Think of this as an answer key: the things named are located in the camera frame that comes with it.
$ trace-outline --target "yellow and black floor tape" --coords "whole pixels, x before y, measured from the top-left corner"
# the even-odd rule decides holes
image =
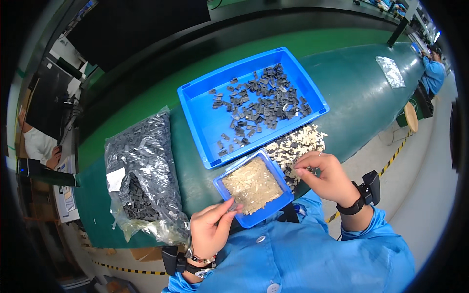
[[[333,214],[330,218],[326,219],[325,222],[329,224],[329,223],[332,222],[335,218],[337,218],[339,215],[340,215],[340,213],[337,211],[337,212],[335,212],[335,214]]]
[[[137,274],[145,274],[145,275],[168,275],[168,273],[166,273],[165,271],[154,271],[154,270],[131,270],[131,269],[125,269],[125,268],[120,268],[120,267],[115,267],[113,265],[109,265],[109,264],[103,264],[103,263],[98,263],[98,262],[95,262],[93,261],[95,264],[97,265],[100,265],[100,266],[103,266],[103,267],[107,267],[107,268],[110,268],[110,269],[115,269],[115,270],[121,270],[121,271],[127,271],[129,273],[137,273]]]
[[[409,130],[409,132],[407,132],[407,137],[409,137],[411,134],[411,131]],[[407,141],[407,137],[404,138],[404,140],[401,142],[401,145],[399,146],[399,148],[397,149],[397,151],[393,154],[393,156],[391,157],[391,159],[389,159],[389,161],[387,162],[387,164],[384,166],[384,168],[381,170],[381,172],[378,173],[378,176],[381,177],[384,172],[386,172],[386,170],[389,168],[389,166],[393,163],[393,161],[396,159],[397,155],[401,152],[402,150],[402,147],[406,144],[406,141]],[[326,223],[331,223],[333,220],[335,220],[336,218],[338,218],[340,215],[339,212],[336,212],[335,214],[333,214],[332,216],[330,216],[328,219],[325,220]]]
[[[406,141],[407,141],[407,137],[404,138],[404,140],[401,142],[401,145],[399,146],[399,148],[397,149],[397,151],[393,154],[393,157],[387,162],[387,164],[384,166],[384,168],[381,170],[381,172],[378,173],[378,175],[381,177],[384,172],[386,172],[386,170],[389,168],[389,166],[393,163],[393,161],[396,159],[397,155],[400,153],[400,151],[402,150],[402,147],[406,144]]]

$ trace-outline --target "white shirt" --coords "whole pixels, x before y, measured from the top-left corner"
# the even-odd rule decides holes
[[[39,160],[41,164],[46,165],[47,160],[52,157],[52,150],[57,146],[57,140],[35,128],[23,133],[23,135],[28,157]]]

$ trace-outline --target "white button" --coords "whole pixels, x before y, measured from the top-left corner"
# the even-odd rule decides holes
[[[256,240],[256,243],[261,243],[262,241],[264,241],[265,239],[265,236],[262,235],[261,237],[259,237],[257,240]]]
[[[267,293],[276,293],[279,289],[280,289],[280,285],[277,283],[273,283],[267,287]]]

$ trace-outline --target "white label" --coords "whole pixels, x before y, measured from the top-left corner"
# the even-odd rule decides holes
[[[106,174],[107,182],[109,183],[109,192],[120,191],[122,178],[125,176],[125,169],[121,168],[117,171]]]

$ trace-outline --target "bag of black components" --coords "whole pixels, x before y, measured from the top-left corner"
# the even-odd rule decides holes
[[[118,224],[127,242],[142,230],[169,245],[185,243],[189,220],[182,212],[168,107],[107,139],[104,160],[113,229]]]

